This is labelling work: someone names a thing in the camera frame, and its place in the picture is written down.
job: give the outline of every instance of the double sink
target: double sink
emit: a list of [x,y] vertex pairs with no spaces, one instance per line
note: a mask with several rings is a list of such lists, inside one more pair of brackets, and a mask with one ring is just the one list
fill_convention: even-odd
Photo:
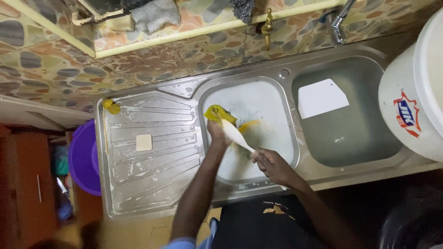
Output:
[[[387,65],[408,45],[401,34],[228,70],[99,95],[94,101],[104,211],[108,218],[172,215],[205,157],[203,101],[218,89],[248,82],[272,84],[287,117],[291,166],[315,189],[363,183],[440,168],[403,146],[389,131],[377,92]],[[301,119],[298,89],[332,79],[349,106]],[[102,101],[121,106],[104,112]],[[153,135],[138,152],[136,136]],[[217,177],[213,205],[281,192],[265,176]]]

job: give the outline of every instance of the dark skin hand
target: dark skin hand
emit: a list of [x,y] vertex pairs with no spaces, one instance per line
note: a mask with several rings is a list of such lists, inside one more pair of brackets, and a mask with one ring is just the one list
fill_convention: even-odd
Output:
[[291,189],[306,210],[320,239],[333,249],[362,248],[348,225],[320,199],[309,184],[276,151],[257,149],[252,161],[271,181]]
[[208,121],[207,128],[212,142],[194,179],[179,201],[170,241],[182,237],[196,238],[211,204],[218,167],[231,141],[225,138],[216,122]]

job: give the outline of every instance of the black t-shirt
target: black t-shirt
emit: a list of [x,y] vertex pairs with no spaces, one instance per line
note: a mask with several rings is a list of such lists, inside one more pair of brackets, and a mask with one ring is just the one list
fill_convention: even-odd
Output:
[[295,195],[260,197],[221,211],[212,249],[327,249]]

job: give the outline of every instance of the gray cloth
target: gray cloth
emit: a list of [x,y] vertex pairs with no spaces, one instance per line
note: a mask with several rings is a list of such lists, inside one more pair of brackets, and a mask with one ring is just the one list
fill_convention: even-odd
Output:
[[255,6],[254,0],[230,0],[234,16],[246,24],[252,22],[252,10]]
[[180,14],[173,0],[153,0],[140,8],[131,10],[136,29],[154,33],[166,23],[180,25]]

